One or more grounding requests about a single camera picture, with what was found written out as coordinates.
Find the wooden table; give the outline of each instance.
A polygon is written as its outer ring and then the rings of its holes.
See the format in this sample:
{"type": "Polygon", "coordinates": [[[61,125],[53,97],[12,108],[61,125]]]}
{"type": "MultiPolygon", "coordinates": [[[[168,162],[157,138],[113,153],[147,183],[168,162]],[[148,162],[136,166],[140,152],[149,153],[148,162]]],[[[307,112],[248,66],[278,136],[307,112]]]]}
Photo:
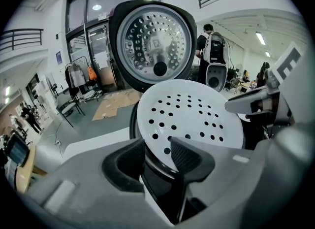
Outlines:
{"type": "Polygon", "coordinates": [[[241,86],[245,87],[246,89],[248,89],[250,85],[251,85],[250,83],[245,83],[245,82],[241,83],[241,86]]]}
{"type": "Polygon", "coordinates": [[[34,144],[29,145],[30,153],[23,167],[17,167],[16,176],[15,176],[15,184],[16,190],[23,194],[27,191],[32,173],[39,174],[44,176],[47,174],[46,171],[36,167],[34,165],[35,155],[36,155],[36,146],[34,144]]]}
{"type": "Polygon", "coordinates": [[[242,86],[241,92],[245,93],[247,89],[250,87],[250,85],[251,85],[250,83],[245,83],[245,82],[241,83],[241,86],[242,86]]]}

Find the orange bag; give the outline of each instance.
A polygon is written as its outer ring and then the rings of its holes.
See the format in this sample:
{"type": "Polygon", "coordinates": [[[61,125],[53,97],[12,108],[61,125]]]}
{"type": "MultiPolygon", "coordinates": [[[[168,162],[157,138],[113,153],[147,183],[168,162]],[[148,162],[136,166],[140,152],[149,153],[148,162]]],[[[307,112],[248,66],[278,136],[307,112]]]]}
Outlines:
{"type": "Polygon", "coordinates": [[[88,67],[88,73],[89,73],[90,80],[96,80],[97,76],[96,76],[95,71],[92,69],[92,67],[88,67]]]}

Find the perforated steam plate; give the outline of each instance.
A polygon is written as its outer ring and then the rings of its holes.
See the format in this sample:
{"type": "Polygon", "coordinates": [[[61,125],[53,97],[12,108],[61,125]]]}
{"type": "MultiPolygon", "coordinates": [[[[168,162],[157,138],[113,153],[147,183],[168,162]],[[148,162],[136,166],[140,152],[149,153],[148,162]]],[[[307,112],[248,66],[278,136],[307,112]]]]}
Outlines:
{"type": "Polygon", "coordinates": [[[226,98],[214,89],[189,80],[167,80],[142,96],[138,126],[151,152],[173,170],[170,137],[185,137],[230,148],[242,148],[240,118],[226,111],[226,98]]]}

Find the stainless steel inner lid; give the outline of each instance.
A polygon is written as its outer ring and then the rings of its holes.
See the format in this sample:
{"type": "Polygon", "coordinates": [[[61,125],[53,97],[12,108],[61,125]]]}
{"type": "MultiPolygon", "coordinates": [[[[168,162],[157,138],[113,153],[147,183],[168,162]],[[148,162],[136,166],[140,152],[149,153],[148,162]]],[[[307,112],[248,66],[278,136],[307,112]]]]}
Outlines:
{"type": "Polygon", "coordinates": [[[177,77],[189,61],[191,45],[187,24],[165,6],[135,9],[118,30],[117,50],[123,66],[148,84],[177,77]]]}

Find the white backpack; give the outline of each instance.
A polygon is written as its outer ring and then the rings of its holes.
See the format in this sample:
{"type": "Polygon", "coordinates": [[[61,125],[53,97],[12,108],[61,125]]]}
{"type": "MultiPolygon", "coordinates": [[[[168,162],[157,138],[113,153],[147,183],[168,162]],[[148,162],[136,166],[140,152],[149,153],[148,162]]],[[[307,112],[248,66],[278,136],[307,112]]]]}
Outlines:
{"type": "Polygon", "coordinates": [[[210,35],[208,35],[207,33],[202,33],[201,35],[207,38],[205,48],[203,49],[203,60],[207,61],[208,63],[226,64],[228,60],[228,50],[222,35],[218,32],[212,32],[210,35]],[[216,48],[212,50],[211,48],[218,47],[220,49],[221,44],[223,45],[223,55],[221,56],[221,51],[217,52],[220,53],[220,60],[218,60],[217,57],[210,57],[211,51],[217,51],[216,48]]]}

